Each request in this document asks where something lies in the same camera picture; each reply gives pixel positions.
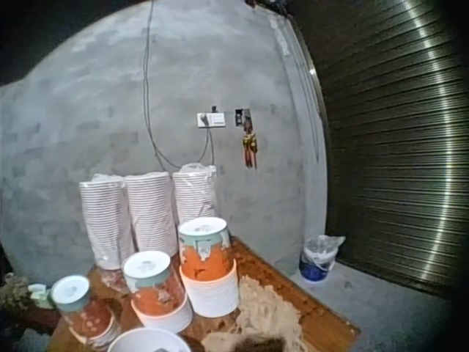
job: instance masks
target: wall switch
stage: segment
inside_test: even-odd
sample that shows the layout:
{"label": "wall switch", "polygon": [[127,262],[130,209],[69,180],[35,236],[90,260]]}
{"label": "wall switch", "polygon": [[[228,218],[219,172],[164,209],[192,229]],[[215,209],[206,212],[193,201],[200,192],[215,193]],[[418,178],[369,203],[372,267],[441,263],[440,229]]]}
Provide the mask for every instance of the wall switch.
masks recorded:
{"label": "wall switch", "polygon": [[223,112],[199,112],[197,114],[197,127],[206,128],[201,117],[207,115],[209,127],[226,127],[225,114]]}

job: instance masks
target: stack of paper cups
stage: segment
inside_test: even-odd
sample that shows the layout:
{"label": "stack of paper cups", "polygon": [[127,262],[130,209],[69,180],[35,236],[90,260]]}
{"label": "stack of paper cups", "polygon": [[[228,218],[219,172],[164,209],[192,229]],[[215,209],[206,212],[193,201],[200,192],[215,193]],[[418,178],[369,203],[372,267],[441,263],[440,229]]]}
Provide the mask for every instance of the stack of paper cups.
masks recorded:
{"label": "stack of paper cups", "polygon": [[95,175],[80,183],[83,216],[96,264],[106,270],[120,269],[133,247],[124,179]]}
{"label": "stack of paper cups", "polygon": [[109,346],[108,352],[191,352],[188,344],[164,329],[137,328],[125,332]]}
{"label": "stack of paper cups", "polygon": [[173,174],[180,224],[201,216],[216,216],[215,179],[216,168],[201,164],[184,165]]}
{"label": "stack of paper cups", "polygon": [[176,254],[177,235],[168,172],[127,176],[125,185],[139,250]]}
{"label": "stack of paper cups", "polygon": [[216,318],[240,303],[236,261],[226,222],[198,218],[179,227],[180,275],[194,312]]}
{"label": "stack of paper cups", "polygon": [[177,333],[191,323],[191,304],[169,255],[158,251],[135,253],[122,270],[132,308],[146,327]]}
{"label": "stack of paper cups", "polygon": [[195,313],[207,318],[218,318],[233,312],[240,304],[236,261],[225,277],[214,281],[195,281],[184,276],[182,282],[191,299]]}

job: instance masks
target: blue bucket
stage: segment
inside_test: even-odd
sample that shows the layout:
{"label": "blue bucket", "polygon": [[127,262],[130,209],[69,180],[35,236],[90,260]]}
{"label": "blue bucket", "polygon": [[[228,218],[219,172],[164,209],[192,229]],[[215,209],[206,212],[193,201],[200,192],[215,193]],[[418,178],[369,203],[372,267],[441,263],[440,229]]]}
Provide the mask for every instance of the blue bucket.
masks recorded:
{"label": "blue bucket", "polygon": [[336,262],[338,250],[335,248],[328,253],[313,253],[310,249],[303,248],[299,264],[301,276],[311,283],[324,280]]}

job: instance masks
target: electric wire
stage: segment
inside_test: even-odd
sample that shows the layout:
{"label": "electric wire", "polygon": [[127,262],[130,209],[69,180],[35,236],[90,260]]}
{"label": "electric wire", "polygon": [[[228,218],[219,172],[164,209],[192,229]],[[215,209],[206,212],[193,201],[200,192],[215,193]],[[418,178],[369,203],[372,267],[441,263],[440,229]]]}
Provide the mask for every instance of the electric wire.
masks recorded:
{"label": "electric wire", "polygon": [[[150,52],[150,31],[151,31],[151,25],[152,25],[152,19],[153,19],[153,10],[155,8],[155,0],[151,1],[150,4],[150,10],[149,10],[149,15],[148,15],[148,20],[147,20],[147,28],[146,28],[146,37],[145,37],[145,51],[144,51],[144,64],[143,64],[143,110],[144,110],[144,121],[145,121],[145,126],[147,128],[147,133],[149,140],[152,143],[153,150],[155,152],[155,156],[158,160],[158,163],[161,166],[161,169],[163,171],[167,171],[166,167],[164,166],[163,160],[168,163],[169,165],[173,166],[174,168],[180,169],[182,165],[177,165],[169,160],[169,158],[164,155],[161,150],[158,148],[155,142],[155,138],[153,136],[152,132],[152,120],[150,116],[150,103],[149,103],[149,80],[148,80],[148,64],[149,64],[149,52]],[[197,163],[202,161],[204,158],[205,154],[207,153],[207,147],[209,144],[210,140],[210,147],[212,150],[212,158],[211,158],[211,165],[215,163],[215,151],[214,151],[214,146],[213,146],[213,136],[212,136],[212,131],[210,130],[210,127],[207,127],[207,134],[205,136],[205,143],[204,143],[204,149],[202,151],[202,154],[200,157],[197,159]]]}

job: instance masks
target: white paper cup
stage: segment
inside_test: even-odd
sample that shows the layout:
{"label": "white paper cup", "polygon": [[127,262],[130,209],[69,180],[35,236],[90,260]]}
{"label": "white paper cup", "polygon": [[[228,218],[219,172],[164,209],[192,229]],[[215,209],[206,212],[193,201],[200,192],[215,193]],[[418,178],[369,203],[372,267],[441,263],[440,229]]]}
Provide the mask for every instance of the white paper cup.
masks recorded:
{"label": "white paper cup", "polygon": [[147,328],[165,329],[177,334],[189,326],[192,321],[193,313],[188,295],[185,295],[184,301],[179,308],[167,315],[153,317],[145,315],[136,309],[133,301],[131,302],[134,312],[139,317],[142,324]]}
{"label": "white paper cup", "polygon": [[156,352],[159,349],[191,352],[176,334],[163,329],[139,328],[125,332],[109,346],[108,352]]}
{"label": "white paper cup", "polygon": [[233,312],[240,303],[236,260],[233,269],[221,279],[195,281],[180,275],[195,313],[206,318],[218,318]]}

